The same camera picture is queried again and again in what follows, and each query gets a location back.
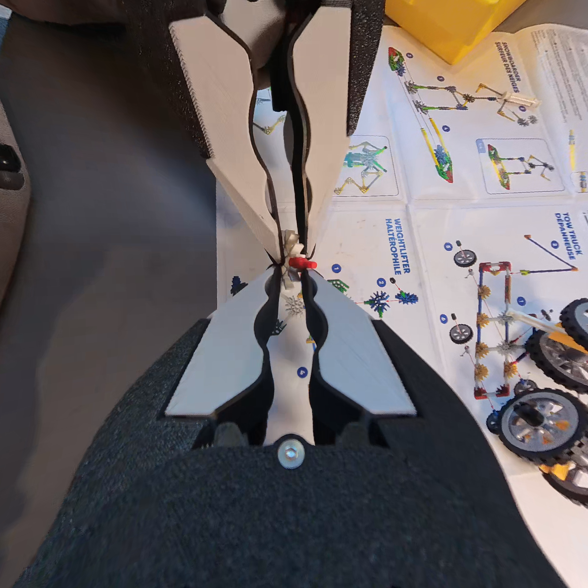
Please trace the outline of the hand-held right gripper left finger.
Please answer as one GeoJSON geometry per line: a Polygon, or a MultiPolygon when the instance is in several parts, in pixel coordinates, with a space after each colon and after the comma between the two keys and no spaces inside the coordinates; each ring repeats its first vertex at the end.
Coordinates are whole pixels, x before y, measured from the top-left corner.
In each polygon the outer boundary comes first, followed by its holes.
{"type": "Polygon", "coordinates": [[[271,266],[209,317],[166,416],[262,418],[273,402],[268,341],[282,271],[271,266]]]}

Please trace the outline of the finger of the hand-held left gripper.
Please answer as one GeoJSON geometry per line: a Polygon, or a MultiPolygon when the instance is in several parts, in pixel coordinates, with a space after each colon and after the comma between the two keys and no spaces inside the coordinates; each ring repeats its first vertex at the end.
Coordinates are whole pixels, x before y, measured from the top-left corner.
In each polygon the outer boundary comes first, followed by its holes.
{"type": "Polygon", "coordinates": [[[247,45],[219,19],[171,22],[169,30],[208,145],[208,166],[278,264],[283,241],[273,182],[253,137],[256,74],[247,45]]]}
{"type": "Polygon", "coordinates": [[[348,83],[351,1],[324,1],[294,34],[288,74],[302,137],[295,139],[293,177],[302,203],[297,212],[300,240],[314,254],[349,147],[348,83]]]}

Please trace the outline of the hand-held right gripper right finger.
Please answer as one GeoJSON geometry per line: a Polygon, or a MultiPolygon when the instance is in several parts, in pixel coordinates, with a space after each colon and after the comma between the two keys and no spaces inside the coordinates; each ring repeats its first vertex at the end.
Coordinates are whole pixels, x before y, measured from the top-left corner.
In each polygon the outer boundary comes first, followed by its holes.
{"type": "Polygon", "coordinates": [[[415,416],[369,315],[313,269],[303,271],[301,283],[306,325],[316,344],[312,376],[370,415],[415,416]]]}

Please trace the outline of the white snowflake connector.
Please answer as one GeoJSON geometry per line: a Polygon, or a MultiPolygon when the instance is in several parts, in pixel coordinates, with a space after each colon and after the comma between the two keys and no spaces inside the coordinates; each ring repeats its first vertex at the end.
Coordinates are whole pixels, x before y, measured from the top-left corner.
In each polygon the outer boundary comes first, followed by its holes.
{"type": "Polygon", "coordinates": [[[300,273],[303,269],[290,265],[292,259],[300,258],[305,260],[306,255],[302,254],[303,245],[299,242],[299,235],[292,230],[282,231],[284,263],[281,266],[282,290],[290,291],[300,282],[300,273]]]}

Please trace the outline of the yellow plastic parts bin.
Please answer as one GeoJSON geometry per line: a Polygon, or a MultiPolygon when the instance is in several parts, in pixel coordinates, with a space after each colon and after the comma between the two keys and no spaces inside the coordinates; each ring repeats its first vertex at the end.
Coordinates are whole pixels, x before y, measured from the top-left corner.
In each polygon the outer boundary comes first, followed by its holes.
{"type": "Polygon", "coordinates": [[[524,1],[386,1],[385,13],[448,64],[455,64],[524,1]]]}

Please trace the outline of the toy wheel pair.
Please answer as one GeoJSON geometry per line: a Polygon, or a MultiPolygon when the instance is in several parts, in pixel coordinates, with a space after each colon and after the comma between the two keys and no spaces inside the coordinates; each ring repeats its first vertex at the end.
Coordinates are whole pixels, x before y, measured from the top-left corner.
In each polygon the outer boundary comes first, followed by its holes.
{"type": "Polygon", "coordinates": [[[587,407],[559,389],[515,396],[486,419],[506,449],[536,465],[562,496],[587,507],[587,407]]]}
{"type": "Polygon", "coordinates": [[[535,329],[525,343],[530,359],[554,382],[587,393],[587,298],[576,299],[553,324],[506,306],[504,316],[535,329]]]}

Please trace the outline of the white printed instruction sheet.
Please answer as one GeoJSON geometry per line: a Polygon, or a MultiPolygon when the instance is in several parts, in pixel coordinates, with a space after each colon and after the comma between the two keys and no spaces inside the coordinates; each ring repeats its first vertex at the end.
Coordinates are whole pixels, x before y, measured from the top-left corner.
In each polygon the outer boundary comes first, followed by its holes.
{"type": "Polygon", "coordinates": [[[316,259],[441,372],[564,582],[587,587],[587,507],[486,425],[535,388],[587,406],[530,359],[535,329],[504,316],[556,324],[587,298],[587,30],[491,33],[448,65],[385,26],[316,259]]]}

